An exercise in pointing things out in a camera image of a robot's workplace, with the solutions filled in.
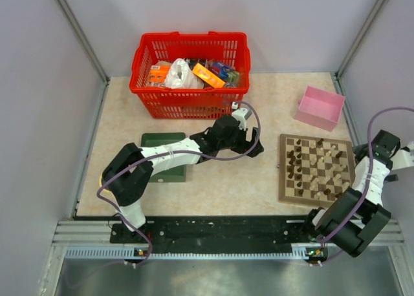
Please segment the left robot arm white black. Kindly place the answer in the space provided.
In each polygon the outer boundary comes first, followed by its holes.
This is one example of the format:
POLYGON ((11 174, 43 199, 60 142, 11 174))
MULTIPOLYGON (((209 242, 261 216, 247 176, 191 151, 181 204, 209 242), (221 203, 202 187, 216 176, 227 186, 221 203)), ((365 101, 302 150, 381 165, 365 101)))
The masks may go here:
POLYGON ((175 143, 156 147, 137 147, 129 143, 122 147, 101 175, 101 188, 110 192, 115 201, 108 200, 125 224, 124 234, 133 242, 140 242, 147 233, 141 198, 152 176, 175 167, 196 165, 218 160, 218 153, 230 150, 238 155, 232 160, 255 157, 264 151, 259 137, 261 125, 252 129, 247 140, 246 118, 225 115, 204 130, 175 143))

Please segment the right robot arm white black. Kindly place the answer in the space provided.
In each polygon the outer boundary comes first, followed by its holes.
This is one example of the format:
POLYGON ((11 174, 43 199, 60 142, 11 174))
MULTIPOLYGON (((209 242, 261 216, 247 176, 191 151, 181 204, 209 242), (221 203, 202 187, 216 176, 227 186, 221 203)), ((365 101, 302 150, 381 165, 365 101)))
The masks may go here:
POLYGON ((381 130, 370 143, 353 148, 355 179, 328 209, 313 209, 302 225, 311 242, 333 242, 352 257, 359 256, 391 219, 383 207, 384 184, 398 180, 391 171, 413 167, 413 142, 401 146, 395 135, 381 130))

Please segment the wooden chess board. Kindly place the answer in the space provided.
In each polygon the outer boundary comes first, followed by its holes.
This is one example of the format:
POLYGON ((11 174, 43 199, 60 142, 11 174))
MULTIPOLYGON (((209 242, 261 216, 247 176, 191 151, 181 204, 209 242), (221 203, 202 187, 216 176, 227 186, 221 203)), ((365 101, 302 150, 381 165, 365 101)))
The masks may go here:
POLYGON ((281 134, 279 201, 328 208, 355 179, 352 143, 281 134))

